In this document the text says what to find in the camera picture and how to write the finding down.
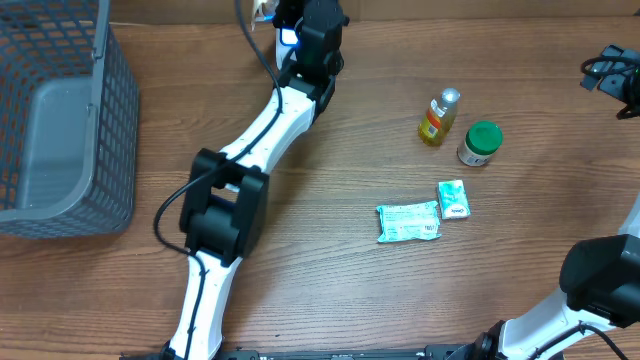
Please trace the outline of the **green lid white jar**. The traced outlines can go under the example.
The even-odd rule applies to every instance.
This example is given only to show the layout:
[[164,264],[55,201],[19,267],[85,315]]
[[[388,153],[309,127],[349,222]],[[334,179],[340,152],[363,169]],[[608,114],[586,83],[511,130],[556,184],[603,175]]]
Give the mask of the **green lid white jar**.
[[503,143],[501,128],[490,121],[474,123],[458,146],[459,160],[470,167],[486,165]]

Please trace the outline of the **yellow liquid bottle grey cap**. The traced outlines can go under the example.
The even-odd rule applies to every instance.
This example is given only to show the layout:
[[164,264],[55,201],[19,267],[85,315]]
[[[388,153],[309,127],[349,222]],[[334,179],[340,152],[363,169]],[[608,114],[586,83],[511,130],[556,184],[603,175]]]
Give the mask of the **yellow liquid bottle grey cap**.
[[460,93],[455,88],[446,88],[431,100],[418,127],[418,134],[425,144],[440,146],[443,143],[457,116],[459,100]]

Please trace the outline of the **green white tissue pack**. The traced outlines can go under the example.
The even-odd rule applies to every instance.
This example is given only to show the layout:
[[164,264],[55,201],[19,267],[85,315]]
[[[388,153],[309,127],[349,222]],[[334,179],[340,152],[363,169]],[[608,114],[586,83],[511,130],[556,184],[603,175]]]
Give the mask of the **green white tissue pack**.
[[437,192],[443,220],[464,219],[471,215],[470,205],[462,180],[439,182]]

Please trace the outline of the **teal tissue packet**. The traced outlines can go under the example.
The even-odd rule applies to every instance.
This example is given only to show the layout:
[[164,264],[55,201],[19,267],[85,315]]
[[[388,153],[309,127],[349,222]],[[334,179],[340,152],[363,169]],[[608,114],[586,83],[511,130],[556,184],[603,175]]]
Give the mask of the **teal tissue packet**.
[[438,239],[440,220],[438,203],[428,201],[410,205],[381,205],[376,208],[380,217],[379,243]]

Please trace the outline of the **brown snack bag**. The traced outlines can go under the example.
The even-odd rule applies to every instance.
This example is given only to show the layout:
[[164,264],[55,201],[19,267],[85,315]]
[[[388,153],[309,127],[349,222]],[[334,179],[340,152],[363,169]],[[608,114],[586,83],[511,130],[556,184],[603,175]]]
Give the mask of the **brown snack bag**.
[[251,29],[254,30],[258,23],[272,22],[278,5],[279,0],[253,0]]

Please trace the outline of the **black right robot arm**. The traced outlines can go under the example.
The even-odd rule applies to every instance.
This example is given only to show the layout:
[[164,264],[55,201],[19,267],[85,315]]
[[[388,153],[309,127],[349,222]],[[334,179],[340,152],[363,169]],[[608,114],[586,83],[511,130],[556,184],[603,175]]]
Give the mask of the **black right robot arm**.
[[479,360],[562,359],[563,351],[591,335],[626,355],[606,333],[639,321],[639,203],[615,236],[576,243],[559,287],[518,318],[496,323],[449,357]]

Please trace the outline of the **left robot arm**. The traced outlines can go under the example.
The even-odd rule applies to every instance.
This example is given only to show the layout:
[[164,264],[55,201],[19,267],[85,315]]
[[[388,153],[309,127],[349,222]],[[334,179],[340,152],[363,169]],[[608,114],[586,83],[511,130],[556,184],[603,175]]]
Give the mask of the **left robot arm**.
[[186,241],[188,281],[178,328],[161,359],[212,359],[223,342],[222,322],[232,282],[249,256],[266,217],[270,174],[292,143],[329,104],[344,67],[340,46],[349,23],[337,0],[281,1],[274,65],[257,55],[273,82],[263,111],[234,142],[218,152],[201,149],[188,182],[158,209],[184,199],[179,228]]

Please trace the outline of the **white barcode scanner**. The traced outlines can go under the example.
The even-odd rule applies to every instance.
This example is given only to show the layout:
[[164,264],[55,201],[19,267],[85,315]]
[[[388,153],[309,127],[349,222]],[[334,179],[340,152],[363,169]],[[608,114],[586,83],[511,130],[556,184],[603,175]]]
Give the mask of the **white barcode scanner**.
[[276,29],[276,66],[282,70],[286,60],[295,60],[295,50],[298,45],[298,37],[293,29]]

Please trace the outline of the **dark grey mesh plastic basket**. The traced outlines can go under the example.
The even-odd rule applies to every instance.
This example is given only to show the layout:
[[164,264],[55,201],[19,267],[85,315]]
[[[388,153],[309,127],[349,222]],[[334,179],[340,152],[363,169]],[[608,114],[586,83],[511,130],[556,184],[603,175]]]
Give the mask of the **dark grey mesh plastic basket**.
[[1,232],[111,234],[135,201],[139,86],[108,0],[1,4]]

